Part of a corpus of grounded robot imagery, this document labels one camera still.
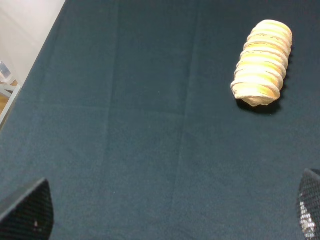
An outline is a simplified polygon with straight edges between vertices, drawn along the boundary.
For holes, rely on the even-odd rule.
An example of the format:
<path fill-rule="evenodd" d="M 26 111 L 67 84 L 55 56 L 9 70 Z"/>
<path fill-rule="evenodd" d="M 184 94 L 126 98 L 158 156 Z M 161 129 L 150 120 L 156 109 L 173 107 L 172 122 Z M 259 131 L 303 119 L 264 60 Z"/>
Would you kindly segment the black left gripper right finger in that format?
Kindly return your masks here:
<path fill-rule="evenodd" d="M 297 218 L 305 239 L 320 238 L 320 171 L 305 169 L 296 199 Z"/>

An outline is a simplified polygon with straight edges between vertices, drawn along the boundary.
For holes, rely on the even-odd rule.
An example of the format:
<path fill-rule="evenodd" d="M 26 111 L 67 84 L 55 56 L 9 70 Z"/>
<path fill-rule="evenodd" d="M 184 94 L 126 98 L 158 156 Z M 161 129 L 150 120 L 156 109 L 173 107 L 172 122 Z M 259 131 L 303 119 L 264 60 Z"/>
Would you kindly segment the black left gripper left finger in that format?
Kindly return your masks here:
<path fill-rule="evenodd" d="M 32 180 L 0 201 L 2 240 L 48 240 L 55 223 L 49 181 Z"/>

